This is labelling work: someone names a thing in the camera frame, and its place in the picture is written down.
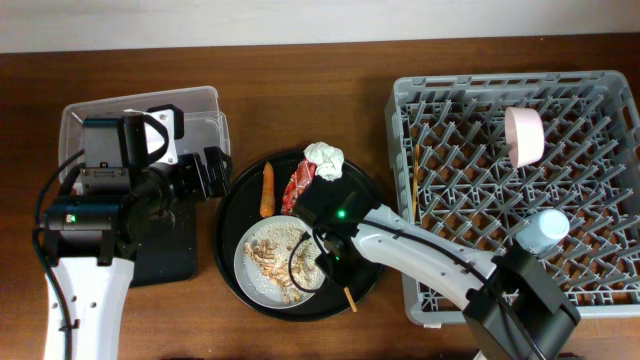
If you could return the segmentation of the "pink bowl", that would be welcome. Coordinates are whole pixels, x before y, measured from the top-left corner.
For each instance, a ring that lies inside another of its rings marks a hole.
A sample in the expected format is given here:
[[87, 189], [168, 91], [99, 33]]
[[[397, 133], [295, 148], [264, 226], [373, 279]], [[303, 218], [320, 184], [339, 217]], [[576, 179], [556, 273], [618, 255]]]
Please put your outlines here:
[[508, 107], [505, 111], [505, 138], [513, 168], [539, 161], [545, 146], [543, 122], [539, 113], [530, 108]]

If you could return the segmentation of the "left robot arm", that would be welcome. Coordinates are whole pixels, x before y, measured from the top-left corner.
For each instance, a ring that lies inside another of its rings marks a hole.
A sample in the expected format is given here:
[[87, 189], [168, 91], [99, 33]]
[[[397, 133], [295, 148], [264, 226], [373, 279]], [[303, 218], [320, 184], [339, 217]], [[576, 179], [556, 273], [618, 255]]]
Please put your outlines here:
[[230, 191], [231, 157], [217, 146], [176, 164], [96, 168], [84, 151], [64, 161], [67, 175], [32, 243], [48, 291], [47, 359], [114, 359], [141, 240], [179, 203]]

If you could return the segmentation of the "white tissue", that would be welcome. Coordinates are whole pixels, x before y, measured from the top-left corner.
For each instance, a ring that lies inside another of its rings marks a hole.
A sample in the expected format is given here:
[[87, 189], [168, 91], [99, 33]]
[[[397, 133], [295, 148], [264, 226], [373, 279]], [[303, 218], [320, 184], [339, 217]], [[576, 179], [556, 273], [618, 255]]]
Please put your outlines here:
[[305, 158], [316, 165], [316, 175], [326, 181], [335, 181], [343, 175], [344, 153], [324, 142], [312, 143], [304, 149]]

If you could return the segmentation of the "wooden chopstick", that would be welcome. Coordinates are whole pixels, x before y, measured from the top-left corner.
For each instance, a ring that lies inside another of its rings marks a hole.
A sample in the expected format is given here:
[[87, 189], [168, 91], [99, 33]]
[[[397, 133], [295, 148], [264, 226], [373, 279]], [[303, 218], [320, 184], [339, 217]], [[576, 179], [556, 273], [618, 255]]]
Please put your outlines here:
[[355, 301], [353, 299], [353, 296], [351, 294], [351, 291], [350, 291], [349, 287], [345, 286], [343, 288], [343, 292], [344, 292], [345, 297], [346, 297], [346, 299], [347, 299], [347, 301], [349, 303], [350, 309], [352, 310], [352, 312], [357, 313], [358, 312], [358, 308], [357, 308], [357, 305], [356, 305], [356, 303], [355, 303]]
[[416, 222], [416, 218], [418, 215], [418, 189], [419, 189], [419, 180], [418, 180], [418, 173], [419, 173], [419, 158], [420, 158], [420, 144], [416, 144], [413, 147], [413, 176], [412, 176], [412, 191], [411, 191], [411, 200], [412, 200], [412, 220], [411, 222], [413, 224], [415, 224]]

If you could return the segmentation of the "orange carrot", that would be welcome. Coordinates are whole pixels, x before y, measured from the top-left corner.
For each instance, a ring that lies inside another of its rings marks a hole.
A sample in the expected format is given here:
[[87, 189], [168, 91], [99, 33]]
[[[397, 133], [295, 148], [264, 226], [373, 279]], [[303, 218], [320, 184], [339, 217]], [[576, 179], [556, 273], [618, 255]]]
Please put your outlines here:
[[271, 217], [275, 214], [274, 170], [270, 162], [266, 162], [263, 169], [263, 187], [259, 212], [263, 218]]

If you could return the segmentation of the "blue cup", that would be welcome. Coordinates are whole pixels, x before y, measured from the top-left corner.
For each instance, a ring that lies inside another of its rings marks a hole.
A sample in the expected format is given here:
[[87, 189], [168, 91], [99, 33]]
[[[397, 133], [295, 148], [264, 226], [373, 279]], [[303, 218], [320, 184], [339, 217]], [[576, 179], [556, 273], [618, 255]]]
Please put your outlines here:
[[548, 209], [528, 217], [516, 234], [516, 241], [523, 249], [541, 255], [557, 245], [569, 230], [568, 218], [559, 210]]

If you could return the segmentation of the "red snack wrapper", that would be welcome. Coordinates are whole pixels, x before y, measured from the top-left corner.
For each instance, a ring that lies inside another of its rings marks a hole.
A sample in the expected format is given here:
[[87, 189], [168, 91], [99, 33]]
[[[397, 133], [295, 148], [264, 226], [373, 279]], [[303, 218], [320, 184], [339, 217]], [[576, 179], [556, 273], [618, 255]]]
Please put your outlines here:
[[309, 160], [303, 160], [298, 164], [296, 171], [291, 175], [282, 197], [281, 213], [290, 215], [297, 200], [311, 185], [315, 177], [317, 165]]

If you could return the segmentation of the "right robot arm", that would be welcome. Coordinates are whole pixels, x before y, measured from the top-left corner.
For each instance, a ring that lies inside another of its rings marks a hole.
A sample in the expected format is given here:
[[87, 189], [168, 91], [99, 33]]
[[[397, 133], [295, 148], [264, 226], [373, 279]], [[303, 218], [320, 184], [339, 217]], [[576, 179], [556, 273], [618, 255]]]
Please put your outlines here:
[[316, 180], [292, 213], [321, 249], [318, 266], [349, 286], [376, 265], [396, 269], [461, 309], [486, 359], [554, 359], [581, 315], [538, 259], [458, 245], [404, 220], [374, 196]]

